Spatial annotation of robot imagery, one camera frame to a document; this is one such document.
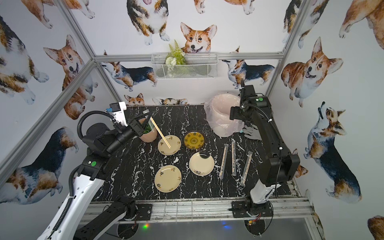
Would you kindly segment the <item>wrapped chopsticks on table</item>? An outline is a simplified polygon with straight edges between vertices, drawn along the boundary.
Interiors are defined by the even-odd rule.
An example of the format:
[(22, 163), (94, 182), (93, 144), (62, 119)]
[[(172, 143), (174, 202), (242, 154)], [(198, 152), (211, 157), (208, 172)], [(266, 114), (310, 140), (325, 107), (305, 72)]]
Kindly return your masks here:
[(227, 154), (229, 150), (229, 145), (224, 144), (224, 151), (223, 151), (223, 157), (222, 157), (222, 163), (221, 163), (221, 169), (220, 169), (220, 174), (219, 178), (222, 180), (224, 178), (224, 173), (225, 173), (225, 166), (226, 166), (226, 161), (227, 161)]
[(248, 175), (248, 172), (249, 172), (250, 164), (251, 164), (251, 161), (252, 161), (252, 156), (253, 156), (253, 152), (249, 151), (248, 154), (247, 154), (247, 161), (246, 161), (246, 164), (245, 164), (245, 168), (244, 168), (244, 171), (243, 171), (243, 174), (242, 174), (242, 177), (241, 177), (240, 185), (242, 187), (246, 186), (246, 180), (247, 180), (247, 175)]
[(236, 141), (232, 139), (232, 176), (237, 175)]

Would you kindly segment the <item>wrapped chopsticks left on table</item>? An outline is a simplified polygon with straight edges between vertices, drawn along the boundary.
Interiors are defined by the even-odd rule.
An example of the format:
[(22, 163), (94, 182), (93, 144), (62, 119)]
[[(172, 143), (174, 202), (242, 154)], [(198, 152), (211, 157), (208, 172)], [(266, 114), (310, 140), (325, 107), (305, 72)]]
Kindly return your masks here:
[(227, 161), (227, 154), (229, 150), (229, 145), (224, 144), (224, 151), (223, 151), (223, 157), (222, 157), (222, 163), (221, 163), (221, 169), (220, 169), (220, 174), (219, 178), (222, 180), (224, 178), (224, 173), (225, 173), (225, 166), (226, 166), (226, 161)]

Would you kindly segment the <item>yellow patterned dark-rimmed plate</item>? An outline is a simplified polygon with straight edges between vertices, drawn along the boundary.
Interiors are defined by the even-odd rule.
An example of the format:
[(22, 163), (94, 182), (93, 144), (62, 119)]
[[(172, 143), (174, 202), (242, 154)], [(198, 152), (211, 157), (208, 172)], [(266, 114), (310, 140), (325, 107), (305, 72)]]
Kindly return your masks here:
[(183, 143), (188, 149), (198, 150), (203, 147), (205, 136), (202, 132), (191, 131), (185, 134)]

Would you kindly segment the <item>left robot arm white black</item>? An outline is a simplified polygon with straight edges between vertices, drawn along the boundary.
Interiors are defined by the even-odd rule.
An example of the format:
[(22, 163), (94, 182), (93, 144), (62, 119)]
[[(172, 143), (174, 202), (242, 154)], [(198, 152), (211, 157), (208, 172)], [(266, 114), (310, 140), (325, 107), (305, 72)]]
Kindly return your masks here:
[[(111, 119), (114, 129), (103, 123), (89, 127), (82, 133), (84, 121), (91, 115), (103, 115)], [(140, 137), (152, 116), (149, 110), (126, 120), (125, 112), (90, 111), (82, 116), (77, 126), (79, 138), (88, 146), (87, 156), (74, 168), (69, 176), (69, 194), (57, 214), (39, 236), (40, 240), (97, 240), (112, 225), (122, 219), (134, 220), (138, 216), (136, 201), (130, 197), (119, 197), (105, 211), (84, 227), (80, 221), (94, 195), (108, 178), (108, 169), (114, 163), (116, 151), (135, 136)]]

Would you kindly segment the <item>cream plate upper left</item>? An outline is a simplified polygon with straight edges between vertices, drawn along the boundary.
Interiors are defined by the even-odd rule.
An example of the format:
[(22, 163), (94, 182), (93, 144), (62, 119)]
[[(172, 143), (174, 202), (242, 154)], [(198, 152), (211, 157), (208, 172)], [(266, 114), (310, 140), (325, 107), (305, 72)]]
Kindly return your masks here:
[(181, 148), (181, 140), (174, 135), (165, 136), (165, 139), (167, 140), (167, 143), (163, 138), (160, 138), (158, 151), (165, 156), (176, 154)]

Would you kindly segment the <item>aluminium front rail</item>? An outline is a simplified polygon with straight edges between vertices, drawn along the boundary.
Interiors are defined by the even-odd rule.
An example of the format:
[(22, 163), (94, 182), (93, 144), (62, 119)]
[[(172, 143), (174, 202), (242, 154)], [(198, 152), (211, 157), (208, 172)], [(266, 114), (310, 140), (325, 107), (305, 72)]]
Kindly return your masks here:
[(254, 213), (246, 210), (243, 198), (142, 200), (136, 204), (144, 215), (121, 219), (120, 224), (307, 218), (315, 212), (307, 198), (270, 199)]

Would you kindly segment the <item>wrapped chopsticks right on table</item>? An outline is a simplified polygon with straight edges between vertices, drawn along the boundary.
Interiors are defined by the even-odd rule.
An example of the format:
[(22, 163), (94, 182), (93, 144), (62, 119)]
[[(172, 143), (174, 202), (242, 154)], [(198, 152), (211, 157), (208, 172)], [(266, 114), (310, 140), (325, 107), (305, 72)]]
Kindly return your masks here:
[(253, 156), (253, 152), (249, 151), (248, 154), (247, 154), (247, 161), (246, 161), (246, 164), (245, 164), (245, 168), (244, 168), (244, 171), (243, 171), (243, 174), (242, 174), (242, 177), (241, 177), (240, 185), (242, 187), (246, 186), (246, 180), (247, 180), (247, 175), (248, 175), (248, 172), (249, 172), (250, 164), (251, 164), (251, 161), (252, 161), (252, 156)]

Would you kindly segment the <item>green fern white flower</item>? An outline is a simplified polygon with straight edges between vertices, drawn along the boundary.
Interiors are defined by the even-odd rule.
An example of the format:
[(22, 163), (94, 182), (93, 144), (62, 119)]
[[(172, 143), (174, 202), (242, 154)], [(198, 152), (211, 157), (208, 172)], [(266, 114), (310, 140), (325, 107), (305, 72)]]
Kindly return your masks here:
[(170, 52), (168, 53), (165, 65), (167, 66), (169, 71), (173, 71), (176, 67), (176, 65), (186, 65), (186, 59), (185, 59), (185, 52), (182, 50), (182, 48), (179, 46), (177, 41), (174, 41), (174, 46), (169, 44)]

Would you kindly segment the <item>tan pot green plant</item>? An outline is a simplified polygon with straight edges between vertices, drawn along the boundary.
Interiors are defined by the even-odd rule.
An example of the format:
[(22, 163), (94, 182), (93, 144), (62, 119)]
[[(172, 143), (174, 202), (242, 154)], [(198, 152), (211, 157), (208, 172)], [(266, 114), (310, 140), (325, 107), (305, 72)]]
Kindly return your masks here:
[(151, 143), (151, 142), (153, 142), (153, 141), (156, 140), (157, 136), (158, 136), (158, 131), (157, 131), (157, 129), (154, 127), (154, 129), (153, 129), (150, 133), (145, 134), (145, 135), (143, 134), (143, 135), (140, 137), (140, 139), (141, 139), (143, 142), (145, 142), (145, 143)]

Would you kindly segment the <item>cream plate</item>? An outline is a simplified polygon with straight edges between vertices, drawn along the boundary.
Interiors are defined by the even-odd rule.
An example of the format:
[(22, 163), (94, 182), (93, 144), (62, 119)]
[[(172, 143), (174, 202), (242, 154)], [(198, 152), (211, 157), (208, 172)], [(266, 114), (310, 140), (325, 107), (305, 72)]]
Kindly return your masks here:
[(162, 193), (174, 191), (182, 181), (182, 173), (178, 167), (167, 165), (155, 175), (155, 187)]
[(163, 138), (160, 138), (158, 151), (165, 156), (176, 154), (181, 148), (181, 140), (174, 135), (165, 136), (165, 139), (167, 140), (167, 143)]

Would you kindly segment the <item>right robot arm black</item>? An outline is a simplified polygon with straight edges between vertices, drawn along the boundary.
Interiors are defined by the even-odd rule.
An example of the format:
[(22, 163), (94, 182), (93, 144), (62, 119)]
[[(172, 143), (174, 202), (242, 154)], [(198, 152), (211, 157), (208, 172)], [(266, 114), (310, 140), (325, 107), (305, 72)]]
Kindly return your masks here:
[(241, 80), (240, 105), (231, 107), (230, 120), (240, 120), (257, 127), (265, 155), (258, 167), (259, 180), (250, 191), (253, 204), (264, 204), (282, 183), (291, 181), (300, 164), (300, 158), (285, 144), (273, 117), (267, 96), (259, 96), (252, 85)]

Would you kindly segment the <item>grey glove blue cuff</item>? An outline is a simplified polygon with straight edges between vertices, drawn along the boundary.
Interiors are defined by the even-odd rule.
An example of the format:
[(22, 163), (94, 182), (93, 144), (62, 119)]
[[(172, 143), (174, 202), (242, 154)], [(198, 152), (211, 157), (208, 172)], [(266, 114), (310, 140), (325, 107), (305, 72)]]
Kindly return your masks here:
[(251, 140), (262, 140), (261, 134), (256, 125), (244, 126), (243, 133), (246, 138)]

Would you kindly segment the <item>white bin with plastic bag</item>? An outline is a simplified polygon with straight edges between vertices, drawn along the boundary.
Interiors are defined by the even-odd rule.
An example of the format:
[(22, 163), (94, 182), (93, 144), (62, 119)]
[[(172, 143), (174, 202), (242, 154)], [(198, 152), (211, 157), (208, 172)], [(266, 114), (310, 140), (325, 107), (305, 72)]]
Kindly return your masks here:
[(221, 137), (227, 138), (244, 128), (240, 120), (230, 120), (231, 107), (240, 105), (240, 97), (234, 94), (218, 94), (204, 103), (206, 120), (213, 132)]

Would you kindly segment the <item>wrapped chopsticks middle on table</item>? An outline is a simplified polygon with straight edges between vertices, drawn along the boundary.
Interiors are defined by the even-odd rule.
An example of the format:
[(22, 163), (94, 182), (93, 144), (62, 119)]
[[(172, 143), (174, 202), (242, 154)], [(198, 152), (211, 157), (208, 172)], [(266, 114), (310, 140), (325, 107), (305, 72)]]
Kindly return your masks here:
[(232, 176), (237, 175), (236, 141), (232, 139)]

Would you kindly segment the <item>cream plate front left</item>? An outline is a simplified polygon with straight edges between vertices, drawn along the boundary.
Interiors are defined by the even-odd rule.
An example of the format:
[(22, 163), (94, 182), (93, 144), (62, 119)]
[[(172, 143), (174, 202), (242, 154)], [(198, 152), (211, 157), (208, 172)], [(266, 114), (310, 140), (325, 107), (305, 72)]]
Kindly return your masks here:
[(155, 187), (162, 193), (174, 191), (182, 181), (182, 173), (178, 167), (167, 165), (155, 175)]

